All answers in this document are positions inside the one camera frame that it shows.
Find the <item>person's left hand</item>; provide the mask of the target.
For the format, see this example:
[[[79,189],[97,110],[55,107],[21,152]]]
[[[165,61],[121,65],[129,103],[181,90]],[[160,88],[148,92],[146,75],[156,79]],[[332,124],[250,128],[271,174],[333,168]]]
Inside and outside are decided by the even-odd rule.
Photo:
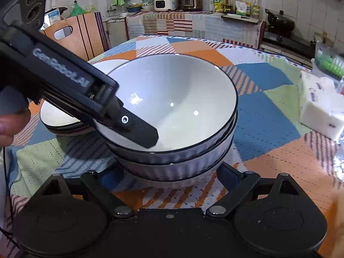
[[[29,109],[16,114],[1,115],[0,117],[0,147],[10,146],[14,136],[22,131],[29,123],[31,112]]]

